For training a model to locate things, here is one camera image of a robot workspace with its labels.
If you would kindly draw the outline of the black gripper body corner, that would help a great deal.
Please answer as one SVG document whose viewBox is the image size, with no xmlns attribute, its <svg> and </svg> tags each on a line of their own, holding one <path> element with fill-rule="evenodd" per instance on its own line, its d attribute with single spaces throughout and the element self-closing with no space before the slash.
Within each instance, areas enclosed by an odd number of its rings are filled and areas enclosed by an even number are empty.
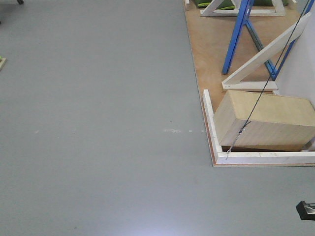
<svg viewBox="0 0 315 236">
<path fill-rule="evenodd" d="M 306 203 L 305 201 L 300 201 L 296 206 L 296 210 L 301 220 L 315 220 L 314 203 Z"/>
</svg>

